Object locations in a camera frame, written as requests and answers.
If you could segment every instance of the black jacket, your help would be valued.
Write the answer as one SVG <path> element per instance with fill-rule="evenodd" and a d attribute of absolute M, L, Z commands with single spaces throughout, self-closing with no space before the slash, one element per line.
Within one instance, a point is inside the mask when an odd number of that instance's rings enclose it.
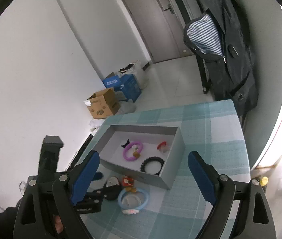
<path fill-rule="evenodd" d="M 253 76 L 253 62 L 249 48 L 249 32 L 243 35 L 238 14 L 243 15 L 235 0 L 201 0 L 208 7 L 207 13 L 219 29 L 223 55 L 204 54 L 187 35 L 190 21 L 184 29 L 184 42 L 193 53 L 205 60 L 216 100 L 232 99 L 238 116 L 257 104 L 257 92 Z"/>

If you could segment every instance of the black rubber ring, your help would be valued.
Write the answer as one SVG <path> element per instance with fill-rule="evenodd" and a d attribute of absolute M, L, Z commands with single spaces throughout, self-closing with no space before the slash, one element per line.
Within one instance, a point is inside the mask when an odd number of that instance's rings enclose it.
<path fill-rule="evenodd" d="M 145 166 L 150 162 L 159 162 L 161 164 L 161 169 L 157 173 L 154 174 L 154 175 L 159 175 L 164 165 L 164 160 L 158 156 L 152 156 L 152 157 L 149 157 L 148 159 L 145 159 L 144 162 L 141 164 L 141 172 L 146 172 Z"/>

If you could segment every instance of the tile floor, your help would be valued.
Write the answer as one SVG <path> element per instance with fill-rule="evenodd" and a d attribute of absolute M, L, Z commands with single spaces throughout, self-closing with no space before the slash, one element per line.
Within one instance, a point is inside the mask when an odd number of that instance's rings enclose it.
<path fill-rule="evenodd" d="M 195 56 L 153 64 L 146 75 L 149 83 L 135 102 L 136 111 L 214 101 L 211 93 L 203 94 Z"/>

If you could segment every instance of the door handle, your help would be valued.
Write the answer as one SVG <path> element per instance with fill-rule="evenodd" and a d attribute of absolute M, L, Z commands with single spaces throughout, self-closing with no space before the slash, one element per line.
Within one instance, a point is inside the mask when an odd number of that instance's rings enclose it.
<path fill-rule="evenodd" d="M 173 9 L 172 9 L 170 4 L 167 5 L 167 9 L 163 9 L 162 11 L 165 12 L 165 11 L 168 11 L 168 10 L 170 10 L 171 14 L 174 14 L 174 11 L 173 11 Z"/>

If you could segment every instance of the pink ring toy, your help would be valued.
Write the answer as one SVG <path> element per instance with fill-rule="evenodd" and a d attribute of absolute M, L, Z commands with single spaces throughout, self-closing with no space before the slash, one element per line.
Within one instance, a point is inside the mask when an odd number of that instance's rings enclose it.
<path fill-rule="evenodd" d="M 129 149 L 133 146 L 133 145 L 138 145 L 139 148 L 137 150 L 137 152 L 140 154 L 143 150 L 143 144 L 141 142 L 132 142 L 129 143 L 123 150 L 123 158 L 129 162 L 131 161 L 135 161 L 137 158 L 132 156 L 132 157 L 127 157 L 127 152 L 129 151 Z"/>

